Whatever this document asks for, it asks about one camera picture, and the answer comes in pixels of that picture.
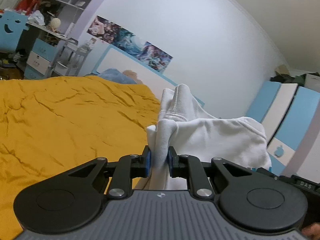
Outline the right hand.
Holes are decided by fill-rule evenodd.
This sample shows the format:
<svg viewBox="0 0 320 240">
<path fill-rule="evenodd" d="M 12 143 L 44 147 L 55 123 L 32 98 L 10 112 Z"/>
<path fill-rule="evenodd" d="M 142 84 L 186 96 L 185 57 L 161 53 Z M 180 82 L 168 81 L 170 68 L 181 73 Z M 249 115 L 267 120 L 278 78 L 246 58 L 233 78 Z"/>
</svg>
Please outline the right hand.
<svg viewBox="0 0 320 240">
<path fill-rule="evenodd" d="M 302 234 L 311 240 L 320 240 L 320 223 L 313 223 L 305 227 Z"/>
</svg>

